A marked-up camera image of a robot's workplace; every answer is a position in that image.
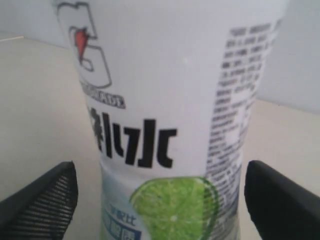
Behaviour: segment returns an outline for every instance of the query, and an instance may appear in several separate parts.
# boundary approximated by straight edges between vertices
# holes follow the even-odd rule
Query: beige floor
[[[19,36],[0,33],[0,40]],[[0,41],[0,200],[61,161],[76,164],[79,201],[66,240],[98,239],[100,168],[68,51],[29,39]],[[244,147],[243,240],[259,240],[243,197],[250,160],[263,160],[320,195],[320,116],[257,101]]]

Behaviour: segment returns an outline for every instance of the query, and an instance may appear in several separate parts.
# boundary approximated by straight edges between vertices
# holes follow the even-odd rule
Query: lime slice
[[[217,190],[202,177],[147,181],[130,202],[152,240],[207,240],[219,210]]]

